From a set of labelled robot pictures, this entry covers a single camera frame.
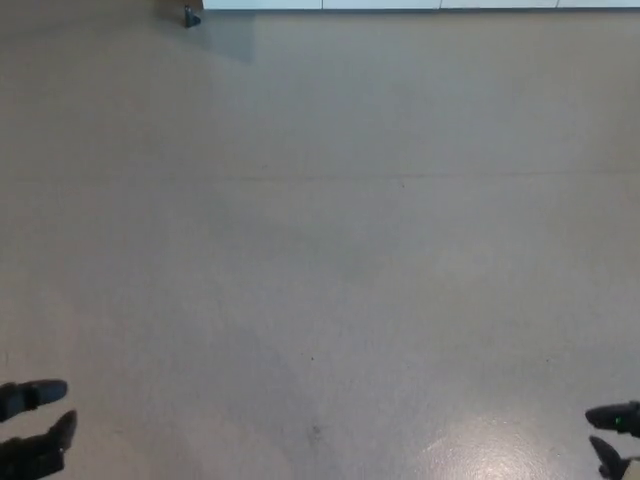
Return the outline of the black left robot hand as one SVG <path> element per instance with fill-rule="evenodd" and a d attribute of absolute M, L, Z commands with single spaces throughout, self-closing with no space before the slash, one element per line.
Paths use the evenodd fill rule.
<path fill-rule="evenodd" d="M 67 393 L 68 383 L 61 379 L 5 383 L 1 386 L 1 422 L 59 401 Z M 3 441 L 1 478 L 42 479 L 62 471 L 65 468 L 65 454 L 73 443 L 77 422 L 77 412 L 70 410 L 43 434 Z"/>

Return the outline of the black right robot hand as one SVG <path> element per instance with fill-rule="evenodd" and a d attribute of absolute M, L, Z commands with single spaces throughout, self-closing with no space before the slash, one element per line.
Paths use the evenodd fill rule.
<path fill-rule="evenodd" d="M 639 402 L 629 401 L 603 405 L 585 411 L 587 422 L 598 430 L 639 438 Z M 589 442 L 599 459 L 599 473 L 603 479 L 638 479 L 639 457 L 622 457 L 617 450 L 597 436 Z"/>

